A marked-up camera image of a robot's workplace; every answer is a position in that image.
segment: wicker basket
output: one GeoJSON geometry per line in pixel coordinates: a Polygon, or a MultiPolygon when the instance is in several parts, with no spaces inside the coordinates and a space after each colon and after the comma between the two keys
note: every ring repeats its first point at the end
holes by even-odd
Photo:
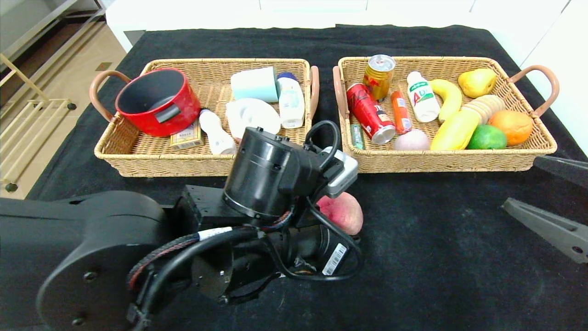
{"type": "MultiPolygon", "coordinates": [[[[306,105],[305,125],[297,129],[282,128],[279,134],[302,145],[312,126],[319,92],[318,68],[312,67],[311,73],[311,68],[304,59],[159,59],[148,63],[141,74],[159,68],[181,70],[186,74],[203,107],[212,109],[220,117],[223,128],[229,132],[225,105],[233,100],[231,75],[242,70],[268,66],[275,67],[276,72],[292,72],[300,83],[306,105]]],[[[101,74],[101,80],[100,75],[95,79],[92,86],[97,90],[97,86],[107,76],[120,77],[119,74],[116,71],[105,72],[101,74]]],[[[97,109],[101,107],[99,103],[94,105],[97,109]]],[[[272,106],[278,110],[277,103],[272,106]]],[[[226,176],[235,157],[212,155],[206,137],[202,146],[173,150],[169,146],[169,137],[146,135],[118,112],[102,134],[94,148],[94,154],[110,163],[124,177],[226,176]]]]}
{"type": "MultiPolygon", "coordinates": [[[[505,101],[507,109],[524,112],[531,116],[534,122],[531,136],[523,144],[505,150],[396,151],[393,149],[393,141],[384,145],[376,145],[364,134],[363,146],[365,149],[357,149],[352,143],[350,125],[357,124],[358,121],[355,116],[349,116],[345,91],[346,87],[363,80],[368,59],[368,57],[342,58],[339,60],[339,66],[333,68],[343,150],[357,159],[360,173],[522,171],[528,170],[533,165],[536,156],[551,154],[557,148],[555,140],[539,119],[539,116],[551,105],[559,93],[557,79],[549,69],[533,66],[509,78],[500,65],[489,58],[394,57],[396,68],[390,93],[393,90],[400,90],[405,98],[407,98],[406,76],[411,71],[420,71],[428,80],[442,78],[457,84],[458,76],[465,71],[478,68],[492,69],[498,75],[492,94],[500,96],[505,101]],[[534,69],[546,74],[552,83],[551,97],[537,111],[533,111],[515,86],[517,80],[534,69]]],[[[438,96],[437,100],[442,104],[442,100],[438,96]]],[[[463,102],[468,101],[471,101],[471,98],[464,96],[463,102]]],[[[393,118],[389,97],[384,100],[382,107],[390,118],[393,118]]],[[[429,139],[432,139],[439,129],[439,122],[435,120],[421,123],[416,121],[411,111],[409,112],[413,127],[423,130],[429,139]]]]}

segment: red can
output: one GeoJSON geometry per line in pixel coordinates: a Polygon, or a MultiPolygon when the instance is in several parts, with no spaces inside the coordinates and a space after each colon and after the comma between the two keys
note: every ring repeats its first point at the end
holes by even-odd
{"type": "Polygon", "coordinates": [[[370,94],[367,86],[355,83],[347,89],[349,110],[376,145],[384,145],[394,137],[392,121],[370,94]]]}

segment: yellow pear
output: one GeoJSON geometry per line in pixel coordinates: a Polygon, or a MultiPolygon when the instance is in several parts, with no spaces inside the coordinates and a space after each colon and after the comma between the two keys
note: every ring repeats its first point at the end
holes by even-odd
{"type": "Polygon", "coordinates": [[[496,74],[486,68],[466,71],[459,75],[457,82],[465,95],[477,98],[492,91],[496,85],[496,74]]]}

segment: banana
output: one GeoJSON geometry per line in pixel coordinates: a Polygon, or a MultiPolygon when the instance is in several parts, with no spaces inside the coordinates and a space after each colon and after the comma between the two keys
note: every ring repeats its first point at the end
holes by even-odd
{"type": "Polygon", "coordinates": [[[432,80],[429,84],[433,92],[443,99],[443,106],[439,112],[439,121],[443,123],[462,107],[462,92],[459,87],[447,80],[432,80]]]}

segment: small box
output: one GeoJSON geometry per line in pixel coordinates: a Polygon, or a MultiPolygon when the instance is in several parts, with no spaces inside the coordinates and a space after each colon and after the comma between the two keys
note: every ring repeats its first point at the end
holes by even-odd
{"type": "Polygon", "coordinates": [[[200,123],[196,120],[184,130],[169,136],[169,145],[174,150],[200,146],[204,143],[200,123]]]}

